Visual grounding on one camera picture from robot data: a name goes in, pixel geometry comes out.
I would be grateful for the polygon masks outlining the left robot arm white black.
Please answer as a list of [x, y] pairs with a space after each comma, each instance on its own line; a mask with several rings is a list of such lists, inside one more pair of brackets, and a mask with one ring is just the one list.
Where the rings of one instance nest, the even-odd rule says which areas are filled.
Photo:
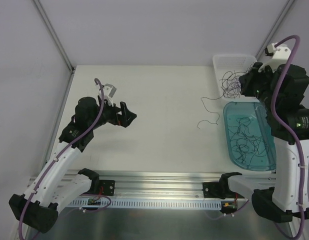
[[99, 194], [100, 175], [88, 168], [81, 169], [67, 185], [60, 189], [57, 187], [72, 163], [94, 138], [95, 129], [107, 123], [126, 128], [136, 118], [137, 115], [123, 101], [116, 106], [101, 98], [81, 98], [50, 160], [27, 190], [21, 195], [13, 194], [8, 202], [19, 221], [18, 230], [21, 232], [22, 226], [28, 225], [46, 233], [75, 198], [86, 193]]

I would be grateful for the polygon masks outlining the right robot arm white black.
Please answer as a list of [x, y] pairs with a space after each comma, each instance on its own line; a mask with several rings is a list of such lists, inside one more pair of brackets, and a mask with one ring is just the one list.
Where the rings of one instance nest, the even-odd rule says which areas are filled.
[[276, 151], [276, 182], [263, 188], [239, 172], [224, 173], [216, 196], [245, 197], [260, 217], [275, 223], [309, 219], [309, 109], [302, 105], [309, 85], [306, 70], [293, 64], [274, 68], [256, 62], [239, 82], [241, 94], [257, 98], [266, 110]]

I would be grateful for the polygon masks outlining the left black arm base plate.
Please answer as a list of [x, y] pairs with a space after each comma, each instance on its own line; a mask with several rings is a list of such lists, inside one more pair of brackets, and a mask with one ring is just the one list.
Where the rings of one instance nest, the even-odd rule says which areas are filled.
[[93, 180], [88, 194], [113, 196], [115, 194], [115, 180]]

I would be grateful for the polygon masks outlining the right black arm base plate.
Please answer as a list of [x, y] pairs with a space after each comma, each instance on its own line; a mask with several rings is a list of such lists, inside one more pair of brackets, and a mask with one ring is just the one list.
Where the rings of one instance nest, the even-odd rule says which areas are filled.
[[204, 198], [227, 199], [235, 198], [236, 193], [229, 189], [227, 183], [222, 182], [203, 182], [202, 191]]

